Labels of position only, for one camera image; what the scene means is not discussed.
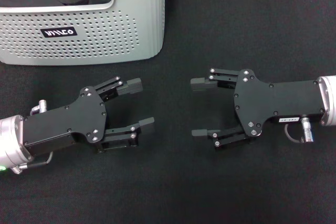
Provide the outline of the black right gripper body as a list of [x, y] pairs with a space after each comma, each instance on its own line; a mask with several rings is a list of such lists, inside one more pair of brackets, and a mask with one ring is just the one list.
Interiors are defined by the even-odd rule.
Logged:
[[325, 112], [316, 80], [266, 83], [250, 69], [237, 76], [234, 93], [236, 114], [245, 134], [257, 137], [268, 120], [296, 123], [304, 116], [318, 121]]

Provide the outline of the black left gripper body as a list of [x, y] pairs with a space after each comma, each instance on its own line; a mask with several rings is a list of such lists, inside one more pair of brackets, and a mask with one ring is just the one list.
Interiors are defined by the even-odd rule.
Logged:
[[88, 143], [103, 139], [107, 113], [94, 87], [86, 86], [71, 104], [27, 117], [23, 141], [27, 146], [51, 144], [68, 135], [83, 137]]

